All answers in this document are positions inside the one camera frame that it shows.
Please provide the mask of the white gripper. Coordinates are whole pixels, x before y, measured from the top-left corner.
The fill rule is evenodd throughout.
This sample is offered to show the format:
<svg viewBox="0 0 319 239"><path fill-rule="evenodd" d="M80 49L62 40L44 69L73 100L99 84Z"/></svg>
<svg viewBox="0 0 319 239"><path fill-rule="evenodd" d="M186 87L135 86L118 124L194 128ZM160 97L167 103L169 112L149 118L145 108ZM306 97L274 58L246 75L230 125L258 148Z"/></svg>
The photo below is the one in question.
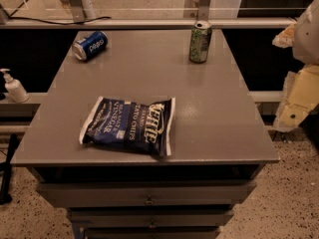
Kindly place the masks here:
<svg viewBox="0 0 319 239"><path fill-rule="evenodd" d="M295 24L291 24L272 40L279 48L293 46ZM276 111L273 128L290 132L319 105L319 66L305 65L298 73L289 71L283 85L282 100Z"/></svg>

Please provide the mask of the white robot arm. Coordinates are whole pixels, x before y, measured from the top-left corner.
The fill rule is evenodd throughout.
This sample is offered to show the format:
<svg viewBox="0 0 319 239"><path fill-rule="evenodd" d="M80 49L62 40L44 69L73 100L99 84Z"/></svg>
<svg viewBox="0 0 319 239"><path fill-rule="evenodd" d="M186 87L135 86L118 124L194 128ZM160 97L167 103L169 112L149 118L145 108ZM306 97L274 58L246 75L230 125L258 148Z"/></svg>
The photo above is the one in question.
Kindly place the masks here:
<svg viewBox="0 0 319 239"><path fill-rule="evenodd" d="M275 130L289 132L319 105L319 0L314 0L296 23L276 35L272 44L291 47L293 58L304 64L297 73L288 72L273 123Z"/></svg>

